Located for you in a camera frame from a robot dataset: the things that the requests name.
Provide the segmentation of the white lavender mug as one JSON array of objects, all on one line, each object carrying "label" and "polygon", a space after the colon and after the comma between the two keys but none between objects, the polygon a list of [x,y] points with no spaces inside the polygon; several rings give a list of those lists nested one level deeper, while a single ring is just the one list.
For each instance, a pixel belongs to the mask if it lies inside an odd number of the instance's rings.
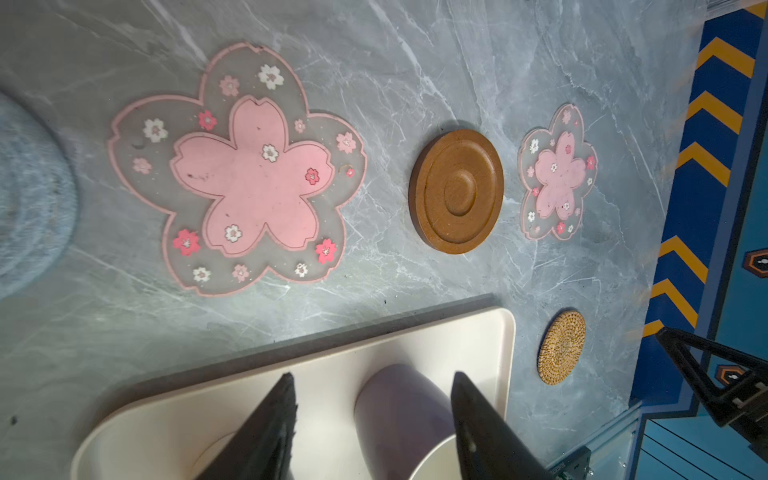
[{"label": "white lavender mug", "polygon": [[354,421],[374,479],[409,479],[422,461],[455,435],[447,394],[413,367],[387,366],[362,387]]}]

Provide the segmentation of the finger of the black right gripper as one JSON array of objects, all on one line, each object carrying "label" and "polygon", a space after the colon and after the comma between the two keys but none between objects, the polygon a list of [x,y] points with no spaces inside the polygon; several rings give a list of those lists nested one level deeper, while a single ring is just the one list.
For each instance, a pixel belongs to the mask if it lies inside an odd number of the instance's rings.
[{"label": "finger of the black right gripper", "polygon": [[718,426],[767,426],[765,360],[670,327],[655,339]]}]

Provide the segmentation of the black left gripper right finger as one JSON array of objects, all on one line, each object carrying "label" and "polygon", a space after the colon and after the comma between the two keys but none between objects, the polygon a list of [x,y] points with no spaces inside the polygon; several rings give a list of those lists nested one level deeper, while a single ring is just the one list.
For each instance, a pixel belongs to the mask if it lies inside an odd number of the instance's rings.
[{"label": "black left gripper right finger", "polygon": [[505,420],[463,372],[451,389],[456,448],[461,477],[479,479],[550,479]]}]

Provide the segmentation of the beige serving tray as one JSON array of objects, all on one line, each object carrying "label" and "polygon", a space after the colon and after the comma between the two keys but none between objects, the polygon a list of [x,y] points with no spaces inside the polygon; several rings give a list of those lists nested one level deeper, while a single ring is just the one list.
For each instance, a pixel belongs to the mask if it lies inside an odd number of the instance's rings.
[{"label": "beige serving tray", "polygon": [[375,373],[408,365],[448,393],[460,371],[504,413],[515,338],[514,315],[487,308],[155,395],[97,425],[76,451],[70,475],[191,479],[288,373],[298,403],[292,475],[365,479],[353,411]]}]

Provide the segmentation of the brown wooden round coaster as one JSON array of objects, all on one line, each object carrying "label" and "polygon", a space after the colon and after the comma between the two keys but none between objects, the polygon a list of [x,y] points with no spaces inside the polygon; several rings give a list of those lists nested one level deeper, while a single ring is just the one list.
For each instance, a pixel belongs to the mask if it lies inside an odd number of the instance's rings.
[{"label": "brown wooden round coaster", "polygon": [[492,143],[459,129],[431,140],[411,173],[408,204],[416,232],[431,248],[460,255],[493,230],[502,207],[504,173]]}]

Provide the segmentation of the pink flower coaster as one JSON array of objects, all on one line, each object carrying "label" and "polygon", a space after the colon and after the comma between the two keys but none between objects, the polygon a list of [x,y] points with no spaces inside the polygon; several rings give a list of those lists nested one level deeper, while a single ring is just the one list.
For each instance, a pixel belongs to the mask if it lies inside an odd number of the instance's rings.
[{"label": "pink flower coaster", "polygon": [[571,239],[583,223],[584,202],[599,171],[598,155],[585,139],[579,108],[564,104],[548,127],[529,131],[517,162],[525,189],[520,210],[524,236],[534,241],[549,235],[560,241]]},{"label": "pink flower coaster", "polygon": [[293,69],[247,42],[211,60],[195,96],[125,106],[107,148],[126,188],[165,215],[170,274],[203,297],[267,274],[325,279],[344,252],[342,208],[367,167],[354,127],[312,111]]}]

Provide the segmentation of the aluminium front rail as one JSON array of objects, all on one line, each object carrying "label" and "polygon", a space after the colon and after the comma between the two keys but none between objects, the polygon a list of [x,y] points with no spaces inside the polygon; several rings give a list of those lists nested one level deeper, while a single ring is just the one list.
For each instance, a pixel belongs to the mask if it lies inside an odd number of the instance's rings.
[{"label": "aluminium front rail", "polygon": [[549,473],[554,479],[625,479],[640,417],[640,404],[636,404],[553,463]]}]

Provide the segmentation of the tan rattan round coaster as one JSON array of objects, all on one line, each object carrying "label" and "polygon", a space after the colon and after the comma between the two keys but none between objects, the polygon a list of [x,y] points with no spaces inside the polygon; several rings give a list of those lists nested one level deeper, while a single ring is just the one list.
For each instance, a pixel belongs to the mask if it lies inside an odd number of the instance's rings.
[{"label": "tan rattan round coaster", "polygon": [[550,322],[540,345],[537,371],[547,385],[562,383],[579,362],[586,340],[586,321],[574,309],[558,313]]}]

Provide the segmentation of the light blue woven coaster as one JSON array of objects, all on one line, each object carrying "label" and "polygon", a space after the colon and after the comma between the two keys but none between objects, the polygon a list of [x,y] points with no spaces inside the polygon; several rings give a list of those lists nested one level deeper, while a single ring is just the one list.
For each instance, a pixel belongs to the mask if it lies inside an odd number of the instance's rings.
[{"label": "light blue woven coaster", "polygon": [[71,241],[78,215],[70,162],[49,129],[1,95],[1,297],[46,273]]}]

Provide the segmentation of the black mug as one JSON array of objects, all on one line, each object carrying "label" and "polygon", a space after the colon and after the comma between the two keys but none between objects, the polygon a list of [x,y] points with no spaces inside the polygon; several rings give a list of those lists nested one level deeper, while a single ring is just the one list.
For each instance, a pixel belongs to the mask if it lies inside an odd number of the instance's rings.
[{"label": "black mug", "polygon": [[294,432],[240,431],[203,465],[196,479],[292,479]]}]

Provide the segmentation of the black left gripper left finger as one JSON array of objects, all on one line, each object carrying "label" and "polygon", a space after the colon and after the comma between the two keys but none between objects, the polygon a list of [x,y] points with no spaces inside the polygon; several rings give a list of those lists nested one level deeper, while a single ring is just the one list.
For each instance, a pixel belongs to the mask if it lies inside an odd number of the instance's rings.
[{"label": "black left gripper left finger", "polygon": [[284,480],[297,421],[294,377],[283,374],[199,479]]}]

